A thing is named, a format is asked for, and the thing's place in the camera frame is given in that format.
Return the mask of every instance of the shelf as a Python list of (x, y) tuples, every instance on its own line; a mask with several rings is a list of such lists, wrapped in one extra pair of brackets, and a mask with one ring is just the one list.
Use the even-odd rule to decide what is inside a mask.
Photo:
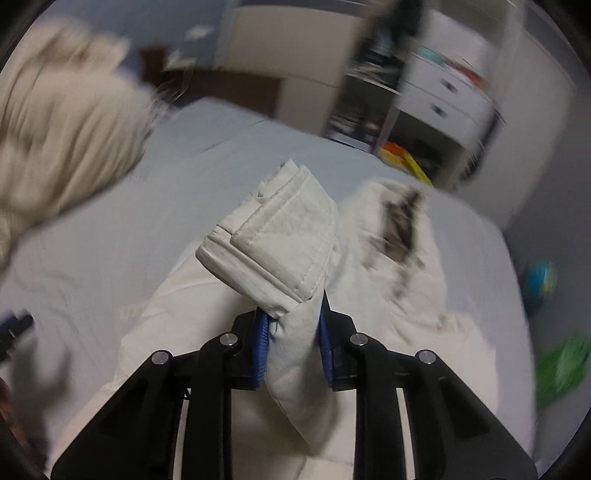
[(383, 83), (379, 83), (377, 80), (373, 80), (373, 79), (370, 79), (364, 75), (361, 75), (360, 73), (347, 72), (345, 75), (349, 78), (354, 78), (356, 80), (360, 80), (361, 82), (370, 83), (371, 85), (375, 85), (376, 87), (380, 87), (381, 89), (386, 90), (387, 92), (393, 93), (394, 95), (400, 95), (399, 91), (394, 90), (393, 88), (390, 88), (390, 87), (384, 85)]

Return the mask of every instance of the metal screw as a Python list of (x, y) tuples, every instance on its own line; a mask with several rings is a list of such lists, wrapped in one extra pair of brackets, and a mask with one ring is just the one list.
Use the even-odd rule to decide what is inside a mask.
[(349, 342), (353, 345), (363, 346), (368, 342), (368, 338), (363, 333), (354, 333), (349, 337)]
[(431, 365), (435, 362), (435, 360), (437, 360), (437, 355), (435, 355), (431, 350), (421, 350), (418, 353), (418, 359), (424, 364)]
[(224, 333), (220, 337), (220, 343), (225, 346), (232, 346), (238, 341), (238, 337), (233, 333)]
[(168, 362), (169, 354), (167, 352), (163, 352), (160, 350), (159, 352), (154, 352), (152, 354), (152, 363), (155, 365), (164, 365)]

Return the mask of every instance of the bed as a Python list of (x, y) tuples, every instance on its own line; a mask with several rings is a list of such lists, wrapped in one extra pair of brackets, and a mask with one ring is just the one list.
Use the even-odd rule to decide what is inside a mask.
[[(41, 447), (112, 379), (121, 337), (186, 245), (289, 159), (337, 203), (368, 177), (414, 182), (369, 154), (202, 99), (155, 129), (124, 179), (20, 240), (0, 305), (29, 310), (36, 327), (0, 376)], [(428, 195), (448, 307), (472, 315), (496, 349), (498, 417), (532, 454), (530, 336), (503, 237), (464, 203)]]

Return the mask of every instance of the black object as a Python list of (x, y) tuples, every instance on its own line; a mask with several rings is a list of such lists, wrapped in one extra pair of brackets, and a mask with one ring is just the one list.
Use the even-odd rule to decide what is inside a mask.
[(449, 83), (447, 80), (441, 79), (441, 84), (450, 92), (457, 93), (457, 88), (451, 83)]
[(0, 362), (9, 357), (16, 339), (33, 326), (33, 317), (28, 312), (17, 317), (11, 313), (0, 323)]
[(541, 480), (588, 480), (591, 472), (591, 410), (558, 459), (546, 470)]
[(31, 456), (18, 443), (2, 415), (0, 415), (0, 474), (0, 478), (9, 480), (47, 480)]
[(431, 110), (433, 110), (437, 115), (439, 115), (442, 118), (447, 117), (446, 111), (440, 106), (435, 105), (434, 103), (431, 104)]
[[(182, 478), (231, 479), (230, 391), (254, 389), (256, 332), (265, 320), (260, 310), (238, 316), (232, 344), (224, 334), (198, 352), (154, 352), (65, 451), (52, 480), (172, 478), (189, 387)], [(434, 353), (388, 351), (357, 334), (350, 317), (332, 312), (326, 296), (319, 332), (332, 390), (357, 390), (355, 480), (405, 478), (399, 387), (407, 396), (417, 478), (537, 478), (519, 444)]]
[(254, 343), (267, 321), (261, 310), (245, 313), (197, 352), (154, 352), (60, 457), (52, 480), (171, 479), (185, 399), (182, 477), (231, 479), (230, 392), (255, 389)]
[(580, 0), (534, 0), (564, 34), (591, 75), (591, 16), (589, 3)]
[(534, 462), (456, 374), (429, 350), (388, 351), (324, 298), (319, 329), (335, 391), (357, 389), (354, 480), (406, 478), (396, 388), (403, 388), (421, 480), (534, 480)]
[(53, 0), (5, 1), (0, 7), (0, 70), (22, 36)]

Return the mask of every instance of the white cloth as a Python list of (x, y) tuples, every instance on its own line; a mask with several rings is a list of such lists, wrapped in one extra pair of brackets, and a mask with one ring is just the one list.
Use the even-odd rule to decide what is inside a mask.
[(265, 380), (292, 424), (317, 449), (332, 430), (316, 330), (326, 271), (337, 263), (337, 207), (293, 161), (222, 219), (197, 250), (214, 275), (278, 319)]
[[(375, 242), (370, 239), (380, 234), (384, 200), (396, 200), (404, 191), (394, 182), (380, 182), (365, 184), (347, 202), (333, 230), (332, 201), (305, 167), (288, 163), (220, 221), (198, 250), (197, 256), (207, 258), (204, 263), (216, 276), (256, 295), (256, 301), (278, 317), (272, 328), (266, 385), (255, 393), (233, 393), (233, 451), (240, 478), (343, 478), (352, 473), (355, 393), (333, 393), (325, 386), (314, 341), (318, 295), (324, 288), (331, 308), (351, 315), (358, 331), (405, 353), (433, 349), (496, 410), (494, 351), (468, 317), (442, 314), (445, 284), (425, 211), (418, 216), (417, 246), (406, 265), (384, 263), (373, 250)], [(314, 219), (304, 225), (305, 233), (298, 231), (302, 223), (295, 221), (295, 213), (303, 211)], [(282, 221), (284, 215), (288, 220)], [(325, 228), (316, 231), (321, 222)], [(338, 241), (333, 237), (336, 231)], [(258, 234), (232, 239), (230, 232)], [(242, 244), (244, 238), (249, 241)], [(281, 248), (273, 250), (271, 239)], [(330, 239), (330, 248), (323, 247)], [(227, 331), (237, 314), (254, 308), (249, 298), (203, 268), (193, 256), (196, 246), (187, 247), (141, 323), (124, 337), (114, 381), (70, 423), (52, 461), (154, 350), (164, 348), (178, 355), (199, 349)], [(313, 265), (315, 257), (309, 253), (322, 248), (324, 261)], [(260, 257), (253, 261), (245, 251)], [(291, 258), (294, 252), (297, 268), (289, 272), (289, 263), (278, 266), (278, 259)], [(300, 287), (308, 270), (320, 280), (306, 290)]]
[(139, 158), (151, 98), (115, 73), (127, 50), (70, 19), (38, 21), (0, 72), (0, 265), (26, 228)]

